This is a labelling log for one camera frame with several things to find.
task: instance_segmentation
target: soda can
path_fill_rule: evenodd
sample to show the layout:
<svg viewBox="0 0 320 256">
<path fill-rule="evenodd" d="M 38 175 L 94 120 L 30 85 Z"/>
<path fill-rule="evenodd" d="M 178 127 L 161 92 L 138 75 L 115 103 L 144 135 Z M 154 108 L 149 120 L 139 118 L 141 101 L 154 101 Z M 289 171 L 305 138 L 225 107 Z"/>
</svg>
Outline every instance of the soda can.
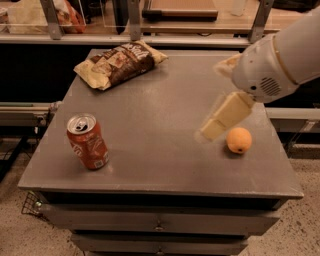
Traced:
<svg viewBox="0 0 320 256">
<path fill-rule="evenodd" d="M 88 169 L 99 169 L 108 162 L 108 149 L 101 136 L 101 127 L 93 115 L 83 113 L 70 118 L 67 136 L 73 151 Z"/>
</svg>

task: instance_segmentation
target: orange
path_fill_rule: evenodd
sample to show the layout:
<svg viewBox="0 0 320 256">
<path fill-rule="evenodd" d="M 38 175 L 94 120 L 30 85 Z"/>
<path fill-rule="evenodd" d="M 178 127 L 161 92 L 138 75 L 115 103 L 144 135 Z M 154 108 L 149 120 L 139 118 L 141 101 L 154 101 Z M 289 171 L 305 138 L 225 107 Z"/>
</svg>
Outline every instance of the orange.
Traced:
<svg viewBox="0 0 320 256">
<path fill-rule="evenodd" d="M 237 154 L 243 154 L 248 151 L 252 144 L 251 133 L 242 127 L 231 129 L 226 137 L 228 148 Z"/>
</svg>

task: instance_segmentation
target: crumpled bag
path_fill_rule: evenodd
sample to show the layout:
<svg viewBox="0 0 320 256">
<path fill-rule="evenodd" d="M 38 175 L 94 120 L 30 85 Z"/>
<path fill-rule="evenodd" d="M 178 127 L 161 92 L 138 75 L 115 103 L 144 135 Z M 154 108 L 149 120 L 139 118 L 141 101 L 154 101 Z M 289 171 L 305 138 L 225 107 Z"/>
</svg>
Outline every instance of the crumpled bag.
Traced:
<svg viewBox="0 0 320 256">
<path fill-rule="evenodd" d="M 74 71 L 93 89 L 106 90 L 151 70 L 168 57 L 135 41 L 95 55 L 75 66 Z"/>
</svg>

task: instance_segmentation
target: terrazzo floor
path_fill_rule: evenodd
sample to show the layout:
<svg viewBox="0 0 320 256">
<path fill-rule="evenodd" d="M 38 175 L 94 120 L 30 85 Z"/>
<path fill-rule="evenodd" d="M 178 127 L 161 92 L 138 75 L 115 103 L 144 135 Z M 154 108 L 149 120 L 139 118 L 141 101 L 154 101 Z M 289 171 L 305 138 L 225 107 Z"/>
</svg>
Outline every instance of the terrazzo floor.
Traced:
<svg viewBox="0 0 320 256">
<path fill-rule="evenodd" d="M 0 152 L 4 157 L 5 149 Z M 0 183 L 0 256 L 89 255 L 73 245 L 69 231 L 21 213 L 28 192 L 17 184 L 31 155 L 20 153 Z M 287 202 L 280 209 L 281 219 L 263 236 L 251 237 L 240 256 L 320 255 L 320 146 L 296 145 L 290 162 L 304 198 Z"/>
</svg>

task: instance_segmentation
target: cabinet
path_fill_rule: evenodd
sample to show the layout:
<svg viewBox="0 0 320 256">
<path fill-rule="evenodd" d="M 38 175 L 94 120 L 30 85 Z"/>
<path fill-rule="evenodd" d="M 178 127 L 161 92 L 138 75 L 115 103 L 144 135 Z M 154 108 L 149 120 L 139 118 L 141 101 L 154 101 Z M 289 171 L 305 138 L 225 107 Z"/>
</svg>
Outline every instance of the cabinet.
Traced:
<svg viewBox="0 0 320 256">
<path fill-rule="evenodd" d="M 240 124 L 254 138 L 245 155 L 229 152 L 224 136 L 197 134 L 214 102 L 235 90 L 212 65 L 236 52 L 164 53 L 150 72 L 104 92 L 76 77 L 19 187 L 93 254 L 239 254 L 303 192 L 262 104 Z M 66 137 L 79 112 L 96 116 L 109 148 L 97 171 L 82 167 Z"/>
</svg>

